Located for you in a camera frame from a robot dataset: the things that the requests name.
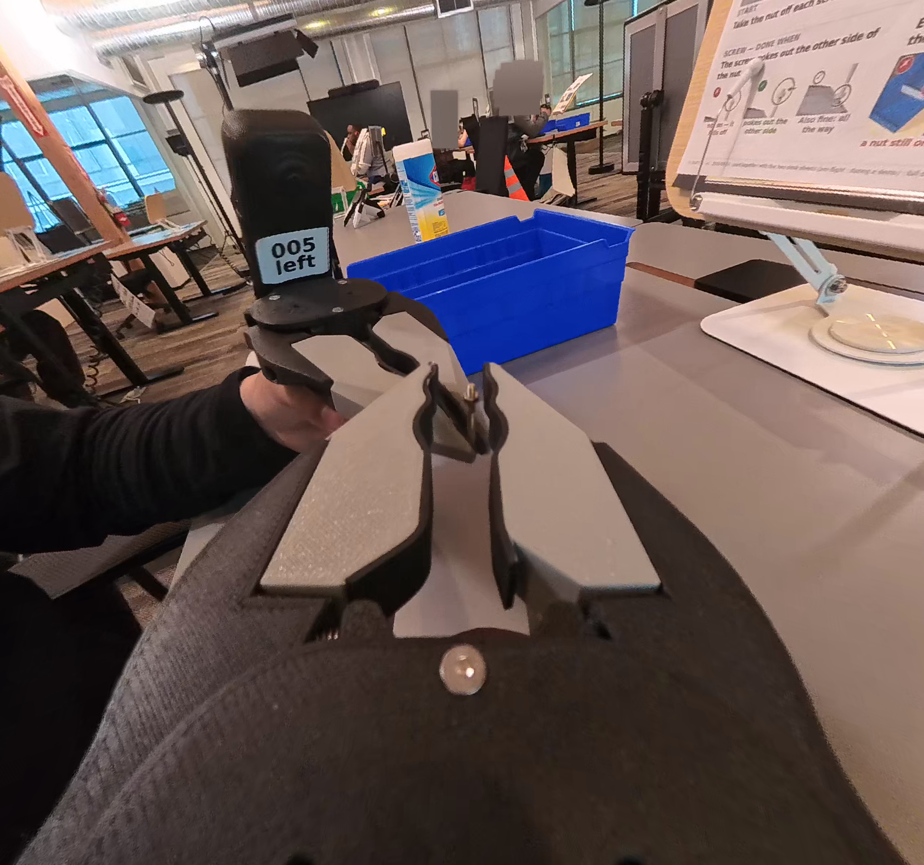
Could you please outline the person's black clothed body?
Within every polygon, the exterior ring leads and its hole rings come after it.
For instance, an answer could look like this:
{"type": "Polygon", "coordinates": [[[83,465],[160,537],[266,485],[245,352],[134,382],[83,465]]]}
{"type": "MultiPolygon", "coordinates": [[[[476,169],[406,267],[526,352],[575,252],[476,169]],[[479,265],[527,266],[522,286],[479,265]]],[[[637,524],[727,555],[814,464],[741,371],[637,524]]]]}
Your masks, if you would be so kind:
{"type": "Polygon", "coordinates": [[[17,859],[54,810],[140,636],[113,583],[52,599],[2,573],[2,863],[17,859]]]}

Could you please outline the large paned window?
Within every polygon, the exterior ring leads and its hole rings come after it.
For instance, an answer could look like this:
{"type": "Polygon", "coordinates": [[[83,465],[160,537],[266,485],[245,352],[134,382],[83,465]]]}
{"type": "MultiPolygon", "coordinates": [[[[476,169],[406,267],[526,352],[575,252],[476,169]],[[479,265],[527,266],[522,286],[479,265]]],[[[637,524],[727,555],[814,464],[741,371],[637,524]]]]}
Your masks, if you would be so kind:
{"type": "MultiPolygon", "coordinates": [[[[2,104],[2,170],[16,183],[37,232],[60,224],[53,201],[73,196],[12,110],[2,104]]],[[[65,143],[111,203],[121,209],[168,193],[175,178],[133,101],[127,96],[51,113],[65,143]]]]}

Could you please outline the black monitor screen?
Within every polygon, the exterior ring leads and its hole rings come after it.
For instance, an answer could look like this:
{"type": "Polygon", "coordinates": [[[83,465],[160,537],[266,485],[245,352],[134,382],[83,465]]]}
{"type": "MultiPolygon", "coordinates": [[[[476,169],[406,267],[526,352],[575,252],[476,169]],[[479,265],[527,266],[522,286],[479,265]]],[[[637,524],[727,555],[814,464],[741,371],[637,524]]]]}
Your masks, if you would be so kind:
{"type": "Polygon", "coordinates": [[[375,88],[349,91],[336,97],[308,101],[308,112],[331,135],[338,145],[347,136],[348,127],[359,130],[371,126],[384,129],[385,150],[410,143],[414,135],[399,82],[375,88]]]}

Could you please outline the wooden backing board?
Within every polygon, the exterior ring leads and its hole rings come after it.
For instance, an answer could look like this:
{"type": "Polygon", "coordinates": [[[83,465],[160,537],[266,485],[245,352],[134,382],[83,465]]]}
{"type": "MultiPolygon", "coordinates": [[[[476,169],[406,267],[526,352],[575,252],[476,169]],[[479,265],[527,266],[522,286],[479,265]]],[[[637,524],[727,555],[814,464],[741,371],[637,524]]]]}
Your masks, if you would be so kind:
{"type": "Polygon", "coordinates": [[[706,91],[712,60],[716,54],[722,32],[733,6],[733,0],[713,0],[697,62],[689,83],[687,97],[678,122],[676,135],[669,155],[666,172],[666,194],[672,210],[679,213],[684,224],[707,224],[708,219],[694,212],[689,205],[692,191],[687,186],[674,184],[687,145],[697,127],[699,107],[706,91]]]}

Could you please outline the disinfecting wipes canister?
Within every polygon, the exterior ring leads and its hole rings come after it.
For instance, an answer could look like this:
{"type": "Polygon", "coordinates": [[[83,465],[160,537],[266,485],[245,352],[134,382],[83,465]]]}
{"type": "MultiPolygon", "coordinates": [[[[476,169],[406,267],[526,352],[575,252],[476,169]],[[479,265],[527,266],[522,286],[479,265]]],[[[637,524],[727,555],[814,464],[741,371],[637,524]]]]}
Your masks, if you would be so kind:
{"type": "Polygon", "coordinates": [[[449,234],[433,146],[429,139],[396,145],[393,158],[417,244],[449,234]]]}

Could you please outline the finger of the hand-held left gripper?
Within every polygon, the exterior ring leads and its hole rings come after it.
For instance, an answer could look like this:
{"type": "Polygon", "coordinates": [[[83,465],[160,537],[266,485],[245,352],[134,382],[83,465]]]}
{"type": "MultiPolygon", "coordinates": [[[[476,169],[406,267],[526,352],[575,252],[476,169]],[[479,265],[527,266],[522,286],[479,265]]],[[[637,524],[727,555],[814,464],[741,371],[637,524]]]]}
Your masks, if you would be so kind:
{"type": "Polygon", "coordinates": [[[434,364],[444,384],[468,383],[448,341],[409,313],[392,313],[379,319],[371,330],[371,346],[380,361],[399,374],[434,364]]]}
{"type": "MultiPolygon", "coordinates": [[[[396,387],[404,375],[380,361],[375,352],[349,336],[311,336],[294,342],[293,350],[332,379],[335,410],[351,418],[396,387]]],[[[468,430],[466,384],[444,384],[436,367],[431,389],[434,401],[433,453],[454,459],[475,459],[468,430]]]]}

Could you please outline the grey partition panel on stand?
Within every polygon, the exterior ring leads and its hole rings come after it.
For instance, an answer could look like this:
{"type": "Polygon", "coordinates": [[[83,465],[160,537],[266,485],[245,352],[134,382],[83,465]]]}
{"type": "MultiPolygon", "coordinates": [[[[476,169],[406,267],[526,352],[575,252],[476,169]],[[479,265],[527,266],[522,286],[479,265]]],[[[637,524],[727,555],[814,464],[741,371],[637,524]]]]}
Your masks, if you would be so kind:
{"type": "Polygon", "coordinates": [[[664,212],[667,164],[713,0],[666,0],[623,29],[622,171],[641,222],[664,212]]]}

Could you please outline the wooden support post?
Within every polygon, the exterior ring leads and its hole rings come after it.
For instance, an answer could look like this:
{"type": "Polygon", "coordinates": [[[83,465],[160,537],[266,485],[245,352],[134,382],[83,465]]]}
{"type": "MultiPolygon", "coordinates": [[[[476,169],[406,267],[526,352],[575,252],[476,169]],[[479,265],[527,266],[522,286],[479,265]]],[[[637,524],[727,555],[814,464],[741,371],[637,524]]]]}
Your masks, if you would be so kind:
{"type": "Polygon", "coordinates": [[[5,49],[1,49],[1,90],[3,99],[66,184],[105,246],[115,247],[128,242],[127,231],[108,210],[100,192],[5,49]]]}

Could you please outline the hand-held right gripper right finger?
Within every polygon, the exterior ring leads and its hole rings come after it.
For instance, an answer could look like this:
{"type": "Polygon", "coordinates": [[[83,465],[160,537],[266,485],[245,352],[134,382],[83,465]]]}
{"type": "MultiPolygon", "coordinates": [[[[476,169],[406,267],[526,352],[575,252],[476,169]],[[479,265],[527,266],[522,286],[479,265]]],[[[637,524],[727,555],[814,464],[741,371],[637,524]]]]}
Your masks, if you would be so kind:
{"type": "Polygon", "coordinates": [[[491,570],[506,610],[535,635],[549,612],[650,597],[663,584],[586,432],[486,364],[491,570]]]}

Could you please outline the person's left forearm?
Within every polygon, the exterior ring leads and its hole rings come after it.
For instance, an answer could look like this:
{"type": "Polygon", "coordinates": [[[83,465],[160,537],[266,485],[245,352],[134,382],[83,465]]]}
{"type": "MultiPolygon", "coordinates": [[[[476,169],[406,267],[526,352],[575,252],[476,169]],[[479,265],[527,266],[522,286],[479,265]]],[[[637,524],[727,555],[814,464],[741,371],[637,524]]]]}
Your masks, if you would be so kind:
{"type": "Polygon", "coordinates": [[[97,546],[198,516],[272,480],[295,452],[246,409],[240,386],[252,374],[124,409],[2,397],[2,552],[97,546]]]}

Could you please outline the person's left hand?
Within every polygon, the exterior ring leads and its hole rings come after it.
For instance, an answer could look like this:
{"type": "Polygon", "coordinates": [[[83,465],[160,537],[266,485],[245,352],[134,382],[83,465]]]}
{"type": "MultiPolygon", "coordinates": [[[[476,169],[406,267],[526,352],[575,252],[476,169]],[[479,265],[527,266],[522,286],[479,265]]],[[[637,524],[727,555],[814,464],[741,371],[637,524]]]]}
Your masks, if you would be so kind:
{"type": "Polygon", "coordinates": [[[296,454],[329,440],[347,423],[347,418],[309,388],[278,385],[261,372],[243,378],[239,396],[260,429],[296,454]]]}

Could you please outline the black studio light panel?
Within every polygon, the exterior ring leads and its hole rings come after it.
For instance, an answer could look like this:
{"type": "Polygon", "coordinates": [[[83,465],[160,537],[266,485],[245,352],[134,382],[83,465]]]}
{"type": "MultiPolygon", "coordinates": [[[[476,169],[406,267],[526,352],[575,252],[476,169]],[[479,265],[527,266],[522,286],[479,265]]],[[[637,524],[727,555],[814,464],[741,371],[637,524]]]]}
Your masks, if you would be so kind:
{"type": "Polygon", "coordinates": [[[216,43],[220,56],[230,62],[237,86],[245,88],[290,73],[299,73],[298,60],[314,58],[317,41],[297,27],[264,31],[257,36],[239,35],[216,43]]]}

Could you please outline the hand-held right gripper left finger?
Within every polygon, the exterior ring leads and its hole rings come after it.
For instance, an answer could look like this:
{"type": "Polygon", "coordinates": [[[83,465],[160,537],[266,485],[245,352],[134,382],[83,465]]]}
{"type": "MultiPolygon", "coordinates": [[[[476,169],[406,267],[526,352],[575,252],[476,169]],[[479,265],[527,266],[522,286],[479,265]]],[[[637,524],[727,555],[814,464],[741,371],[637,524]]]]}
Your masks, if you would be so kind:
{"type": "Polygon", "coordinates": [[[260,590],[370,601],[389,617],[432,565],[433,388],[418,367],[330,437],[260,579],[260,590]]]}

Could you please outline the wooden top desk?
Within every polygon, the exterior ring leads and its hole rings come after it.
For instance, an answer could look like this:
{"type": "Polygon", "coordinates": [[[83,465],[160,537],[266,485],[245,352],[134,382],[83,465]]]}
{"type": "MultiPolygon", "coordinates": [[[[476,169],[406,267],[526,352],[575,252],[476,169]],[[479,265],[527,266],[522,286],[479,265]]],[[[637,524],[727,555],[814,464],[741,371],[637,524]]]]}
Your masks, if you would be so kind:
{"type": "Polygon", "coordinates": [[[112,273],[115,261],[138,260],[143,270],[148,273],[155,286],[167,300],[168,309],[178,321],[168,325],[167,331],[173,332],[197,323],[205,323],[217,316],[217,312],[194,314],[187,304],[170,286],[163,273],[154,262],[154,255],[167,248],[174,252],[188,277],[200,289],[203,298],[213,297],[198,268],[192,263],[187,247],[199,241],[205,234],[204,224],[194,223],[168,229],[159,233],[151,232],[137,235],[128,241],[108,245],[103,242],[92,243],[88,247],[74,248],[66,252],[48,255],[2,272],[1,278],[1,323],[12,335],[20,336],[30,351],[39,350],[48,357],[55,372],[62,372],[62,363],[40,337],[23,321],[23,314],[38,309],[50,300],[62,303],[79,328],[91,340],[97,351],[115,364],[127,381],[124,387],[118,387],[108,395],[130,389],[144,388],[178,376],[182,367],[147,374],[133,357],[116,339],[104,324],[101,317],[88,304],[81,290],[98,278],[112,273]]]}

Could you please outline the black flat pad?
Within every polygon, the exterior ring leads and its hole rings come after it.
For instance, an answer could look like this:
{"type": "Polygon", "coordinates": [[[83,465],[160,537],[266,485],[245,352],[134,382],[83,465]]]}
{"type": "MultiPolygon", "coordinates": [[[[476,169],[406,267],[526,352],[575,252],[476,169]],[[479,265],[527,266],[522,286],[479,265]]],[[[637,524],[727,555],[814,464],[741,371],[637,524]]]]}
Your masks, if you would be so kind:
{"type": "Polygon", "coordinates": [[[694,287],[700,292],[744,304],[801,284],[801,277],[791,265],[755,258],[705,274],[694,282],[694,287]]]}

